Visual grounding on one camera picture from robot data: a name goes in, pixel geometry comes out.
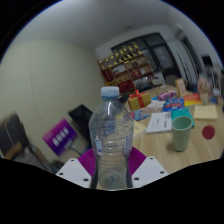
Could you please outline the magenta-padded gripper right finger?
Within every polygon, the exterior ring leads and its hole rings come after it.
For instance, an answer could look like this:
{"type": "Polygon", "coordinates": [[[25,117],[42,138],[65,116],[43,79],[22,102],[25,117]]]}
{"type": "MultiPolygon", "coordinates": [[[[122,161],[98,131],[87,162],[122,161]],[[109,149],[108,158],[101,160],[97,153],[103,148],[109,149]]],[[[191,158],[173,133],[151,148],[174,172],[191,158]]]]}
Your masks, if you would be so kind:
{"type": "Polygon", "coordinates": [[[128,188],[140,188],[167,175],[168,172],[154,156],[146,157],[138,149],[132,148],[128,159],[128,188]]]}

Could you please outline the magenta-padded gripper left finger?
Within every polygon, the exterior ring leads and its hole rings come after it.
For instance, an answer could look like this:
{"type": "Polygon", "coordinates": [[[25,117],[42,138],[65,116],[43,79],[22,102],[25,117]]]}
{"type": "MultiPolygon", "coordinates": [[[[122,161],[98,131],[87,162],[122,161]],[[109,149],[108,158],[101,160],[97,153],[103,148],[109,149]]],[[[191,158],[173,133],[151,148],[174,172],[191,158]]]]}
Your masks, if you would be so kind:
{"type": "Polygon", "coordinates": [[[98,177],[93,150],[88,150],[78,159],[70,158],[56,175],[78,186],[95,189],[98,177]]]}

